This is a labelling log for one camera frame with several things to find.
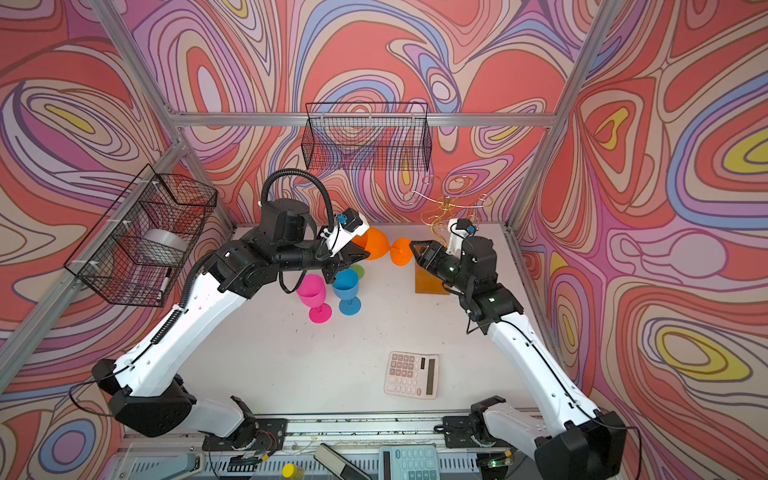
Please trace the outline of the blue wine glass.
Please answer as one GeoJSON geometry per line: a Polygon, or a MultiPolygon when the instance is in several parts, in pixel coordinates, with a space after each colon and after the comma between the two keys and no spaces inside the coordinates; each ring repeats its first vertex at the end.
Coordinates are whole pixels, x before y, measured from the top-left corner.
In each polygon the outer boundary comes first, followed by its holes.
{"type": "Polygon", "coordinates": [[[353,316],[360,312],[359,276],[354,270],[347,269],[338,273],[332,287],[339,298],[338,308],[343,315],[353,316]]]}

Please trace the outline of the gold wire rack wooden base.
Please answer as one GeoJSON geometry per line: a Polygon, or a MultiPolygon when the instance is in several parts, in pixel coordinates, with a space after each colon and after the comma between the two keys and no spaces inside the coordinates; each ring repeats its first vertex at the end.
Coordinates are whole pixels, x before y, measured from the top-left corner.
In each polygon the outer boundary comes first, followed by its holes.
{"type": "Polygon", "coordinates": [[[420,213],[420,222],[429,229],[432,240],[450,248],[452,241],[459,240],[453,222],[468,218],[478,225],[484,208],[493,204],[486,193],[471,199],[470,190],[475,183],[476,180],[467,174],[453,176],[447,182],[437,175],[428,175],[411,188],[405,200],[408,204],[426,207],[420,213]]]}

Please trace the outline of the magenta wine glass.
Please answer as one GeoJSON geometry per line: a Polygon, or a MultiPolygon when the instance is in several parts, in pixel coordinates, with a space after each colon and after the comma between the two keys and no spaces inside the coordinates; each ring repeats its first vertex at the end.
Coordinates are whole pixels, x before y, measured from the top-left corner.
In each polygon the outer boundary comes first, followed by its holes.
{"type": "Polygon", "coordinates": [[[309,319],[315,324],[327,322],[332,316],[332,309],[326,303],[326,283],[315,274],[306,275],[296,291],[301,302],[309,308],[309,319]]]}

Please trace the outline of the green wine glass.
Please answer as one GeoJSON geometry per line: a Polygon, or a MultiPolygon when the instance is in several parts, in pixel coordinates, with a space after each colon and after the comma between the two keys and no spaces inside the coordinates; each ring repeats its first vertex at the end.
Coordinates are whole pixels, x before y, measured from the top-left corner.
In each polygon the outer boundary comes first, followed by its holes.
{"type": "Polygon", "coordinates": [[[353,265],[350,266],[350,269],[352,271],[354,271],[358,275],[359,279],[362,279],[364,277],[365,271],[364,271],[364,268],[362,266],[357,265],[357,264],[353,264],[353,265]]]}

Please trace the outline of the orange wine glass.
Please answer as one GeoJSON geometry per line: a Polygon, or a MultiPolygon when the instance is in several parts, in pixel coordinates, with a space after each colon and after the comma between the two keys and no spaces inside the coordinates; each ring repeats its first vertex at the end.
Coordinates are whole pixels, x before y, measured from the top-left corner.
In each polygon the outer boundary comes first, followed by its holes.
{"type": "Polygon", "coordinates": [[[363,235],[355,236],[352,242],[369,254],[368,261],[388,255],[394,265],[402,267],[413,259],[409,239],[399,238],[391,243],[387,236],[375,227],[369,227],[363,235]]]}

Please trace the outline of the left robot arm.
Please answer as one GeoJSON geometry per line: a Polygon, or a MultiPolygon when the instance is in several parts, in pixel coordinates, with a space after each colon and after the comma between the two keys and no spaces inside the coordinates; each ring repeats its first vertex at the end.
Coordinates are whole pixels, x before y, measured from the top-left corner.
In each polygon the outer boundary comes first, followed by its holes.
{"type": "Polygon", "coordinates": [[[109,396],[109,415],[120,424],[150,438],[177,427],[196,430],[235,450],[256,440],[256,417],[240,398],[222,402],[196,394],[179,369],[226,317],[262,287],[281,283],[285,272],[319,270],[330,284],[338,273],[368,258],[353,240],[370,227],[352,208],[335,213],[322,182],[295,168],[266,178],[259,205],[260,223],[200,258],[179,302],[149,334],[118,359],[102,359],[93,367],[93,380],[109,396]],[[271,186],[288,176],[304,178],[318,189],[327,213],[325,227],[315,224],[307,204],[270,199],[271,186]]]}

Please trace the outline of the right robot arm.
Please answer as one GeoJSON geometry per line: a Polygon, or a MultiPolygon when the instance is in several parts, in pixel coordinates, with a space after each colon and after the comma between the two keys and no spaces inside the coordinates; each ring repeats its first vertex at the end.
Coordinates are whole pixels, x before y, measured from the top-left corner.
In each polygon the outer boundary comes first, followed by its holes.
{"type": "Polygon", "coordinates": [[[471,325],[505,355],[535,401],[535,419],[500,397],[474,404],[477,431],[531,458],[544,479],[610,479],[619,474],[627,425],[603,413],[547,351],[524,308],[498,280],[493,242],[468,236],[454,255],[437,241],[410,244],[416,263],[458,299],[471,325]]]}

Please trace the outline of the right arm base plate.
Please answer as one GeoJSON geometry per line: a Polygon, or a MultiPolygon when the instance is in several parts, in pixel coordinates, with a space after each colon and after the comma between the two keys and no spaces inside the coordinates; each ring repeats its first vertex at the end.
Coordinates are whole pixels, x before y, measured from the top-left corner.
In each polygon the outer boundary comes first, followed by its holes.
{"type": "Polygon", "coordinates": [[[436,427],[447,448],[485,448],[483,424],[476,415],[444,416],[436,427]]]}

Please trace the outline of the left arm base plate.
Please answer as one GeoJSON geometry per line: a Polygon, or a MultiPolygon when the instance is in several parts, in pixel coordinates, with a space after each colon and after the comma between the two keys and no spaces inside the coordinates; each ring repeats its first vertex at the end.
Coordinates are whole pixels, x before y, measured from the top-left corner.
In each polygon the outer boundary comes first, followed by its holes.
{"type": "Polygon", "coordinates": [[[261,417],[245,419],[228,437],[207,434],[202,444],[206,452],[255,451],[274,453],[283,448],[287,418],[261,417]]]}

